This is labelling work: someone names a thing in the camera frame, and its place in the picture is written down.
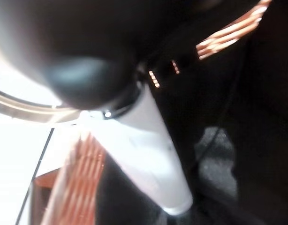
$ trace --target white cylinder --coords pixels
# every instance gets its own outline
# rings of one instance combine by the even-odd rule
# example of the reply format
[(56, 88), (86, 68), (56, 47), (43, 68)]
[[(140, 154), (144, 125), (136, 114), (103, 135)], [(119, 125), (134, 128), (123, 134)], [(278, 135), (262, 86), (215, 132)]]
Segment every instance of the white cylinder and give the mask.
[(165, 212), (176, 216), (191, 207), (193, 198), (180, 160), (147, 85), (125, 115), (92, 118), (88, 123), (125, 174)]

